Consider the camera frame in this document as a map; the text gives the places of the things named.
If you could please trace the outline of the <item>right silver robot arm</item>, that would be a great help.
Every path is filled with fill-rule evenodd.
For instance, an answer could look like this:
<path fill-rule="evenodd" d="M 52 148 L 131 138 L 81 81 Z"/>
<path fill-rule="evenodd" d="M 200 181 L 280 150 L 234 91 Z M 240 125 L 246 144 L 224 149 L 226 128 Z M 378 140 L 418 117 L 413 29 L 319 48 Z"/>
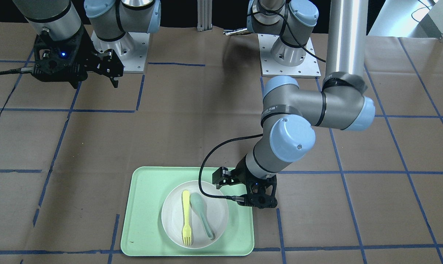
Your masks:
<path fill-rule="evenodd" d="M 77 88 L 89 72 L 106 76 L 114 88 L 129 58 L 138 56 L 132 33 L 158 32 L 159 0 L 86 0 L 84 9 L 96 35 L 92 40 L 70 0 L 15 0 L 35 29 L 35 63 L 27 69 L 41 82 L 68 82 Z"/>

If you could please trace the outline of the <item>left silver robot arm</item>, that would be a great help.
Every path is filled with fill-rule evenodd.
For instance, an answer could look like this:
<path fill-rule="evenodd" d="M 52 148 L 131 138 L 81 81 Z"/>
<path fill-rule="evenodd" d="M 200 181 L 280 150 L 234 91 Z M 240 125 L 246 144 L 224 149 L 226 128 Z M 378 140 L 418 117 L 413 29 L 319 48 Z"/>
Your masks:
<path fill-rule="evenodd" d="M 363 80 L 368 5 L 367 0 L 332 1 L 322 90 L 302 90 L 290 76 L 270 79 L 262 92 L 260 140 L 235 169 L 213 173 L 217 188 L 271 186 L 278 172 L 314 146 L 313 127 L 363 131 L 372 124 L 376 109 L 364 95 Z"/>

